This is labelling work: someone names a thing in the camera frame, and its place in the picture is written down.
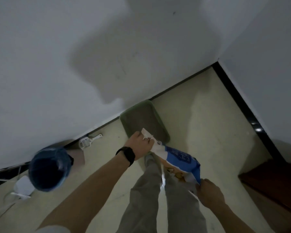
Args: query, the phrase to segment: cat litter bag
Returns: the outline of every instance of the cat litter bag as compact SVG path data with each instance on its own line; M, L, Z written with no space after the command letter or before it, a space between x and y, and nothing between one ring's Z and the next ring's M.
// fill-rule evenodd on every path
M141 133L145 138L154 140L151 152L155 153L161 160L167 171L179 180L179 182L200 184L200 164L189 154L180 150L165 146L156 140L146 129Z

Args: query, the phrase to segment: pants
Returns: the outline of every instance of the pants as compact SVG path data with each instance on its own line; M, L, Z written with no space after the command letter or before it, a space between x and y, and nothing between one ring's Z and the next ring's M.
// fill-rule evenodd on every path
M117 233L148 233L156 231L158 196L162 175L153 159L147 161L144 174L130 191L130 202L122 216ZM186 189L165 175L168 233L207 233L206 220L198 200Z

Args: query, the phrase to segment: hand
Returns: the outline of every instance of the hand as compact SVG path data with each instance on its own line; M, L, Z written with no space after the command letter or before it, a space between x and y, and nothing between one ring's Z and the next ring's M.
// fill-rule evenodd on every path
M201 179L200 185L196 185L197 197L200 202L211 211L220 209L225 204L224 195L219 187L208 179Z
M124 146L132 148L136 156L135 160L138 160L152 149L153 144L153 139L144 139L143 134L137 131L127 140Z

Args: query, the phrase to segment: blue bucket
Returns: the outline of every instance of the blue bucket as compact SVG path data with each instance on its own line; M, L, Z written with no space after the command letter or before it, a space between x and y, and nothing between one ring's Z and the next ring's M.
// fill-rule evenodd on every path
M59 187L69 175L73 158L64 148L45 148L37 152L28 168L34 187L49 192Z

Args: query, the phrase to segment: black watch band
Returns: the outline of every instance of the black watch band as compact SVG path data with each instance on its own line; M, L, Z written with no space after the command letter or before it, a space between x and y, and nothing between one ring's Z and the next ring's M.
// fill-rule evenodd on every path
M127 160L130 162L130 165L131 166L134 161L135 161L135 153L132 151L132 148L130 147L126 147L126 146L123 146L122 148L120 148L115 155L117 155L120 151L123 151L125 157L127 158Z

